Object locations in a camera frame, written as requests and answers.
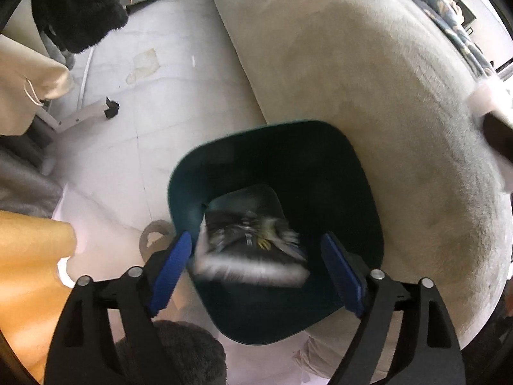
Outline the white paper ball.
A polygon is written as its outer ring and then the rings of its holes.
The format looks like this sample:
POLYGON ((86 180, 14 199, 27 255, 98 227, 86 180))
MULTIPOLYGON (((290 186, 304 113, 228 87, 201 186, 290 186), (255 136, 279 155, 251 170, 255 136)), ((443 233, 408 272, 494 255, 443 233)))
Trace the white paper ball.
POLYGON ((502 118, 512 121, 512 95, 498 77, 479 80, 468 96, 467 104, 475 116, 497 112, 502 118))

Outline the black printed box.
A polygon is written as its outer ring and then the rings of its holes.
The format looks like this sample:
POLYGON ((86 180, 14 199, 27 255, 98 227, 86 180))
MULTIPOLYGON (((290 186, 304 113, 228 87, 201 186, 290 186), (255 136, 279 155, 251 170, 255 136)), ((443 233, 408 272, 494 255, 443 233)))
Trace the black printed box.
POLYGON ((300 288, 309 278, 299 234, 282 218, 209 210, 191 270, 204 281, 300 288))

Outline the dark green trash bin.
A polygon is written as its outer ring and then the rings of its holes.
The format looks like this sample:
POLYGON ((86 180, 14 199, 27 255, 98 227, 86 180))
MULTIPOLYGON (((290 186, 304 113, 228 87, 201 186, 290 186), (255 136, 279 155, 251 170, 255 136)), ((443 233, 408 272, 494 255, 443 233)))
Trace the dark green trash bin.
POLYGON ((302 121, 208 142, 178 163, 168 203, 192 239, 194 286, 231 340, 266 345, 338 309, 364 312, 383 234, 362 165, 336 127, 302 121))

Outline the black and white wardrobe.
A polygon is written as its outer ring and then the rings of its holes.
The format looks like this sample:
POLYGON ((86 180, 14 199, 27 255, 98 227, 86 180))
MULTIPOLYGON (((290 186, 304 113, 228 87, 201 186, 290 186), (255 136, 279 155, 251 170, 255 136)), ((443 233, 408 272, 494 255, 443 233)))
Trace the black and white wardrobe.
POLYGON ((491 33, 510 38, 502 18, 491 0, 454 0, 463 11, 463 28, 469 35, 491 33))

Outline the grey slipper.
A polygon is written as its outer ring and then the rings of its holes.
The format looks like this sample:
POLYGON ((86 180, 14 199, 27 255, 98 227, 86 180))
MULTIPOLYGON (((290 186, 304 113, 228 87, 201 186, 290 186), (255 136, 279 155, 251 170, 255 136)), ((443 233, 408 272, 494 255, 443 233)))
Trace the grey slipper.
POLYGON ((167 249, 175 235, 176 230, 171 222, 157 220, 150 223, 139 238, 139 251, 143 262, 146 263, 155 252, 167 249))

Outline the blue patterned fleece blanket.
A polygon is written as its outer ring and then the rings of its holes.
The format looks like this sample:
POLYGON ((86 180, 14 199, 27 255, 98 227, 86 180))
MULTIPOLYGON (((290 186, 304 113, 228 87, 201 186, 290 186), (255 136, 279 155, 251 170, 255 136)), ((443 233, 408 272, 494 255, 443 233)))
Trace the blue patterned fleece blanket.
POLYGON ((492 77, 496 74, 484 54, 471 41, 458 20, 450 0, 412 0, 429 17, 456 47, 475 77, 492 77))

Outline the bed with grey cover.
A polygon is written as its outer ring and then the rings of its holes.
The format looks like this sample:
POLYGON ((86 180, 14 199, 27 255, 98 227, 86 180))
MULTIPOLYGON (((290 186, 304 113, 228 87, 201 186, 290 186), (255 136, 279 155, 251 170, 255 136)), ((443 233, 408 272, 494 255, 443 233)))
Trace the bed with grey cover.
POLYGON ((509 276, 510 188, 467 104, 477 78, 412 0, 214 0, 270 124, 342 131, 393 278, 430 277, 467 347, 509 276))

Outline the white clothes rack base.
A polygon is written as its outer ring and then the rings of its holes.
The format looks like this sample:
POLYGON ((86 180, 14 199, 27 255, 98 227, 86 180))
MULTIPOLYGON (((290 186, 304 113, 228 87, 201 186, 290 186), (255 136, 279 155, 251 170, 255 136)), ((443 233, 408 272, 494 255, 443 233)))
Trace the white clothes rack base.
POLYGON ((56 119, 50 114, 50 102, 42 103, 36 112, 36 116, 41 119, 50 129, 57 134, 62 134, 66 130, 80 124, 88 119, 92 118, 106 118, 108 120, 113 119, 120 110, 118 102, 104 97, 96 101, 85 105, 83 98, 85 94, 85 88, 89 77, 89 69, 93 56, 95 54, 96 47, 93 46, 88 53, 87 60, 83 70, 83 78, 80 85, 80 90, 77 98, 77 109, 76 111, 62 119, 56 119))

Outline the cream hanging coat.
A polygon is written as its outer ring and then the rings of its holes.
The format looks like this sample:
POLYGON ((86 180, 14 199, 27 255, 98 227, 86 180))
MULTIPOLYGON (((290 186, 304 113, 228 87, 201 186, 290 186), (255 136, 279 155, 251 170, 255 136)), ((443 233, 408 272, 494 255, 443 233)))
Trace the cream hanging coat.
POLYGON ((3 136, 28 130, 44 100, 73 87, 69 69, 10 38, 1 36, 0 129, 3 136))

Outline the black hanging garment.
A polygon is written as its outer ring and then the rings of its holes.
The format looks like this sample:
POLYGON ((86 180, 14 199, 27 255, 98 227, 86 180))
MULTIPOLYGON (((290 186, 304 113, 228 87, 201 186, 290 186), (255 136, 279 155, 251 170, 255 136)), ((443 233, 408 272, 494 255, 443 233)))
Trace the black hanging garment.
POLYGON ((61 50, 78 54, 128 22, 120 0, 31 0, 40 32, 61 50))

